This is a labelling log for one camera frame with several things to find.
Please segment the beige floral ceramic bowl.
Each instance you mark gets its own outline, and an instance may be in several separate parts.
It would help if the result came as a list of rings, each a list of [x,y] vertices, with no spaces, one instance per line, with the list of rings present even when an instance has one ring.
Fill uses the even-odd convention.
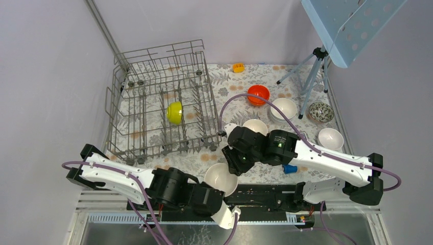
[[[238,186],[238,176],[229,172],[227,163],[217,163],[207,170],[204,182],[217,190],[223,191],[225,197],[228,197],[235,192]]]

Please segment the small white ceramic bowl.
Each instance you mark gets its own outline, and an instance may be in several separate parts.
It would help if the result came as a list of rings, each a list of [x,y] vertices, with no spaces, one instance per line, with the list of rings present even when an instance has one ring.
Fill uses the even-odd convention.
[[[344,145],[342,134],[333,128],[324,128],[318,133],[318,144],[329,150],[341,150]]]

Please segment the orange plastic bowl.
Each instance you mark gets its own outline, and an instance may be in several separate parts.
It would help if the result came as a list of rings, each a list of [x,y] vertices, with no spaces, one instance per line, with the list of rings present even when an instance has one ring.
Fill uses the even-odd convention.
[[[256,96],[261,97],[265,100],[268,100],[270,98],[269,90],[263,85],[253,85],[247,90],[247,93],[252,94],[252,95],[256,95]],[[262,101],[261,99],[254,97],[254,96],[247,96],[247,100]]]
[[[248,102],[252,105],[252,106],[256,106],[256,107],[260,107],[260,106],[264,106],[267,103],[264,101],[250,101],[248,100]]]

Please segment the yellow-green plastic bowl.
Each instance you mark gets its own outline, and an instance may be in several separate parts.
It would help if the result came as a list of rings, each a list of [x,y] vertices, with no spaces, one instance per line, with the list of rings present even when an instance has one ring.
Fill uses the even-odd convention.
[[[167,107],[166,117],[170,123],[179,125],[182,122],[183,106],[180,101],[170,103]]]

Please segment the white ribbed ceramic bowl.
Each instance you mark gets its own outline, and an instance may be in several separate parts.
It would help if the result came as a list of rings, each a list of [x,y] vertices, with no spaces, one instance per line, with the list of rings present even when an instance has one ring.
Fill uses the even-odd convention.
[[[287,98],[278,98],[275,99],[272,104],[276,106],[285,116],[288,115],[296,115],[297,114],[297,105],[290,99]],[[270,108],[270,113],[272,114],[280,114],[275,108]]]

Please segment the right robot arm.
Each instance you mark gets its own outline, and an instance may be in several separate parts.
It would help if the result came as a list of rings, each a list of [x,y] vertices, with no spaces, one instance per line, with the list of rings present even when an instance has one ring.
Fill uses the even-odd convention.
[[[383,167],[380,154],[351,156],[313,145],[284,130],[272,130],[263,135],[246,127],[227,124],[222,133],[227,136],[228,143],[222,152],[229,172],[236,176],[248,172],[255,163],[307,167],[331,175],[332,179],[296,185],[293,204],[299,210],[343,198],[368,206],[376,206],[381,201],[384,187],[380,178]]]

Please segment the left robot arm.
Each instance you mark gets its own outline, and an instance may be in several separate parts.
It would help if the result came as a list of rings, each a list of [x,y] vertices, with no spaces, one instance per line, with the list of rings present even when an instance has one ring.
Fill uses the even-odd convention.
[[[222,191],[177,168],[151,169],[117,163],[91,144],[83,147],[80,156],[82,162],[62,165],[68,170],[66,178],[76,185],[112,190],[147,210],[158,204],[175,210],[188,206],[203,217],[230,211]]]

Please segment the beige ribbed ceramic bowl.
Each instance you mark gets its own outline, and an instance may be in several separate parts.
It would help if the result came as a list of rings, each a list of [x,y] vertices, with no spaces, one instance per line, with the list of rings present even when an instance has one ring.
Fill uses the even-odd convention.
[[[243,123],[243,127],[246,127],[256,133],[261,133],[262,135],[266,136],[268,134],[268,127],[267,125],[259,120],[259,119],[250,119]]]

